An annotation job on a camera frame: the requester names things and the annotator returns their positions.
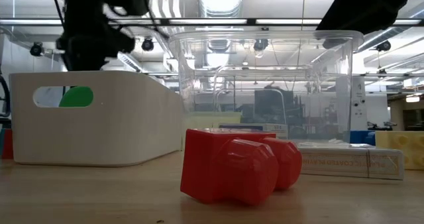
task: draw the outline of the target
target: transparent storage container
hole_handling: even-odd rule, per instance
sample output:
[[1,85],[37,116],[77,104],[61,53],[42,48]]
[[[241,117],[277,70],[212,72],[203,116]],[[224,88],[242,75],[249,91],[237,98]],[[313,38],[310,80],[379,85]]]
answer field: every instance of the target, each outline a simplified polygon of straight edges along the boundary
[[354,31],[174,35],[185,127],[279,124],[291,140],[341,140],[350,130],[352,52],[362,42]]

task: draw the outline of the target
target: yellow foam block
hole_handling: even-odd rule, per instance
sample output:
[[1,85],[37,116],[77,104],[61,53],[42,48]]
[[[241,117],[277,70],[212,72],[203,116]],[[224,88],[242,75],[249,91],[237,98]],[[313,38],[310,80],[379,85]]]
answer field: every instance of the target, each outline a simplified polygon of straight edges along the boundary
[[376,146],[402,150],[405,169],[424,170],[424,131],[376,131]]

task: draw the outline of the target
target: green object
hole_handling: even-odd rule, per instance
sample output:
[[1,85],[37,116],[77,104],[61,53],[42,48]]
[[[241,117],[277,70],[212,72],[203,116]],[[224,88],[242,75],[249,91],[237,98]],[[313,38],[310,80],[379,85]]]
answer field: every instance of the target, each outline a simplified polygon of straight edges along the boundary
[[93,101],[90,87],[73,87],[62,97],[59,107],[87,107]]

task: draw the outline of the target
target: wooden table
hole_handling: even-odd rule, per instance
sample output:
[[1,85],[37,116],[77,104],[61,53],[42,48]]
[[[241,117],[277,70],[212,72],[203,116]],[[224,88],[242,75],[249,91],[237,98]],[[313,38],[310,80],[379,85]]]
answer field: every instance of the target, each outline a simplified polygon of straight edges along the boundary
[[424,223],[424,172],[404,181],[302,175],[258,207],[180,192],[182,154],[126,168],[0,166],[0,223]]

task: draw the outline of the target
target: red object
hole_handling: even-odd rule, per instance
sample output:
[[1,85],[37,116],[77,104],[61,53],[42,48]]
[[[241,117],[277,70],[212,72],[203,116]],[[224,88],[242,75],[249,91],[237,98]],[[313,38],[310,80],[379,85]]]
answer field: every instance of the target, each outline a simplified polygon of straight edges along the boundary
[[13,142],[12,142],[12,130],[5,129],[4,147],[2,159],[13,159]]
[[181,191],[213,203],[258,205],[300,175],[301,154],[272,133],[236,129],[187,130]]

